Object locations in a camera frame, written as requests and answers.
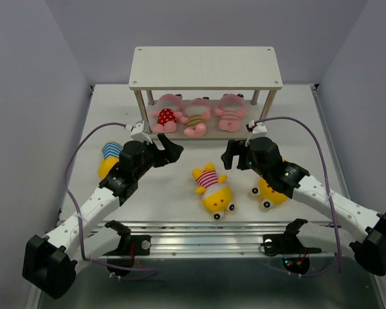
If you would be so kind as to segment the pink toy orange striped shirt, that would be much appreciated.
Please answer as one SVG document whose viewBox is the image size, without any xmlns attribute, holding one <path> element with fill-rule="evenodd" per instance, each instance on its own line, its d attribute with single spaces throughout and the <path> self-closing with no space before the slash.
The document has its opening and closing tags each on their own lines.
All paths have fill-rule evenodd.
<svg viewBox="0 0 386 309">
<path fill-rule="evenodd" d="M 180 122 L 186 125 L 184 135 L 196 138 L 207 133 L 207 121 L 211 117 L 211 105 L 208 97 L 191 100 L 184 109 Z"/>
</svg>

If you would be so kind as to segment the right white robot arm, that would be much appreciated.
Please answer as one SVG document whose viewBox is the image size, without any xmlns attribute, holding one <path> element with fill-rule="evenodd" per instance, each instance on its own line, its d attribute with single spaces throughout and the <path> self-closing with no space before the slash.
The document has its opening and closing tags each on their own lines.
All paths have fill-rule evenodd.
<svg viewBox="0 0 386 309">
<path fill-rule="evenodd" d="M 267 184 L 289 199 L 303 203 L 333 220 L 341 227 L 329 240 L 323 226 L 302 223 L 283 235 L 283 244 L 290 251 L 298 251 L 309 239 L 317 241 L 317 248 L 335 245 L 337 252 L 352 255 L 366 271 L 377 275 L 386 274 L 386 211 L 381 214 L 339 195 L 320 183 L 305 168 L 283 160 L 276 143 L 267 137 L 246 140 L 229 140 L 221 160 L 225 169 L 232 167 L 238 156 L 239 170 L 251 169 Z"/>
</svg>

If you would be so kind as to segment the pink toy red polka-dot shirt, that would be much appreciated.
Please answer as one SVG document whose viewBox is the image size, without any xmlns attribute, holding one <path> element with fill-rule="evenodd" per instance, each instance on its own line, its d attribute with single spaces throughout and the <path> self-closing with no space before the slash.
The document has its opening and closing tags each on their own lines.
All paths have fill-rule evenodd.
<svg viewBox="0 0 386 309">
<path fill-rule="evenodd" d="M 157 110 L 152 116 L 157 120 L 152 126 L 153 133 L 173 133 L 177 130 L 178 119 L 183 116 L 182 94 L 165 94 L 157 101 Z"/>
</svg>

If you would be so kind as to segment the yellow toy pink striped shirt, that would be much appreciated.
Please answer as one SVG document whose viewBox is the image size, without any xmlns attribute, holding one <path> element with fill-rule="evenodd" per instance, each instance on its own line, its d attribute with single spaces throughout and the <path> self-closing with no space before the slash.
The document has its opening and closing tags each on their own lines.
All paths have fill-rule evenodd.
<svg viewBox="0 0 386 309">
<path fill-rule="evenodd" d="M 192 177 L 198 185 L 196 193 L 201 195 L 203 207 L 211 213 L 213 220 L 219 221 L 225 212 L 235 210 L 232 190 L 226 183 L 228 175 L 218 175 L 213 163 L 207 163 L 202 169 L 195 168 Z"/>
</svg>

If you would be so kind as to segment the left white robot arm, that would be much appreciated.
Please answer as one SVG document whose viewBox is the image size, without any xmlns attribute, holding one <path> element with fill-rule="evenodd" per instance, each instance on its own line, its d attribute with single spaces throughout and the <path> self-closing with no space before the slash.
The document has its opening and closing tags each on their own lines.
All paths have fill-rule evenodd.
<svg viewBox="0 0 386 309">
<path fill-rule="evenodd" d="M 83 205 L 65 222 L 44 236 L 32 236 L 25 248 L 22 276 L 54 299 L 62 297 L 77 274 L 99 256 L 117 254 L 130 247 L 128 228 L 111 221 L 91 235 L 104 218 L 121 207 L 137 190 L 141 177 L 152 167 L 177 162 L 183 146 L 160 133 L 163 149 L 151 140 L 126 142 L 117 163 L 100 181 Z"/>
</svg>

